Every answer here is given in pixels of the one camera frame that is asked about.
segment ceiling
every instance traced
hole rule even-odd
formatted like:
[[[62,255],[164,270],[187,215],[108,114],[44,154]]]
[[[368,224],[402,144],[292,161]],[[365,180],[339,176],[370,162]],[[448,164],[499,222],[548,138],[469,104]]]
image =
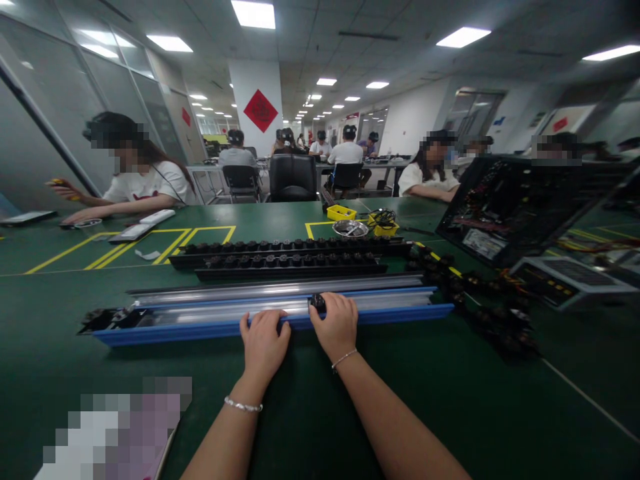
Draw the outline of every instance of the ceiling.
[[[209,98],[200,103],[234,116],[228,58],[279,62],[285,119],[293,119],[311,93],[323,98],[304,109],[306,118],[344,105],[346,96],[361,98],[349,105],[353,111],[450,75],[575,83],[640,74],[640,53],[580,61],[640,43],[638,24],[630,20],[640,15],[631,0],[273,0],[274,31],[240,27],[230,0],[108,2],[133,19],[127,30],[138,38],[180,36],[193,53],[145,44],[180,64],[189,92]],[[435,45],[462,26],[492,33],[462,49]],[[339,31],[400,38],[342,37]],[[338,82],[318,86],[320,77]],[[372,81],[390,85],[366,89]]]

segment chair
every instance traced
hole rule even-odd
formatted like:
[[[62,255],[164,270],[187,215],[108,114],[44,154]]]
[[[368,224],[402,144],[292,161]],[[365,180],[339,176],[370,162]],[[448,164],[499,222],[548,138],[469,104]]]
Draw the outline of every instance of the chair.
[[[256,203],[260,202],[260,183],[258,172],[250,165],[226,165],[222,167],[222,174],[225,176],[231,203],[237,197],[253,197]]]
[[[317,198],[315,159],[309,155],[274,155],[269,168],[267,201],[314,201]]]
[[[360,196],[360,172],[362,163],[338,163],[333,172],[333,185],[331,185],[331,195],[335,196],[335,190],[342,190],[345,195],[347,190],[358,189]]]

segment green workbench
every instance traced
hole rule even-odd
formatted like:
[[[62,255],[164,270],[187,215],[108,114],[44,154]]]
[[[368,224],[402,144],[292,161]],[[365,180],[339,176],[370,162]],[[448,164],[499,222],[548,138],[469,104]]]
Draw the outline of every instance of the green workbench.
[[[401,226],[428,231],[445,210],[421,199],[343,204],[359,212],[365,205],[389,207]],[[632,221],[623,220],[608,230],[638,236],[626,225]],[[138,244],[116,249],[62,231],[58,221],[5,229],[0,241],[3,477],[36,474],[43,446],[55,445],[55,429],[67,427],[67,412],[86,405],[83,394],[135,393],[144,377],[181,376],[192,377],[193,400],[164,474],[178,479],[242,373],[240,337],[110,350],[77,337],[79,321],[92,309],[124,306],[128,289],[198,285],[194,274],[165,263],[186,241],[304,239],[309,230],[328,237],[331,226],[319,203],[188,207]],[[105,224],[118,232],[125,222]],[[585,235],[613,235],[585,225]],[[490,273],[437,236],[404,235],[441,255],[453,253],[461,271]],[[163,256],[145,261],[136,249]],[[640,445],[599,408],[640,435],[637,319],[626,311],[578,317],[538,307],[533,320],[546,361],[504,364],[453,314],[361,328],[358,348],[475,479],[631,477]],[[381,478],[355,410],[312,331],[292,336],[264,404],[251,478]]]

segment small yellow box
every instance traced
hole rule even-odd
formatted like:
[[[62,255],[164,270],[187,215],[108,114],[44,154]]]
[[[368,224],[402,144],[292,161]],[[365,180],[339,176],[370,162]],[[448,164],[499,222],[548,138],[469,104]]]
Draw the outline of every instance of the small yellow box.
[[[334,205],[327,209],[327,216],[331,220],[355,220],[357,212],[340,205]]]

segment red sign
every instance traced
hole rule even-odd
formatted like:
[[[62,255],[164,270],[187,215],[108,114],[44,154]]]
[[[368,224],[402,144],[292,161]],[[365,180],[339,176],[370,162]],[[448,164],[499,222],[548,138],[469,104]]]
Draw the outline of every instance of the red sign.
[[[568,124],[569,124],[569,120],[567,120],[566,117],[561,118],[560,120],[558,120],[556,123],[553,124],[553,132],[556,133],[556,132],[562,130]]]
[[[188,127],[191,126],[191,117],[189,116],[188,112],[185,110],[184,107],[182,107],[182,120],[185,121]]]
[[[273,119],[278,115],[278,110],[273,108],[273,105],[260,90],[255,91],[244,112],[262,133],[266,132]]]

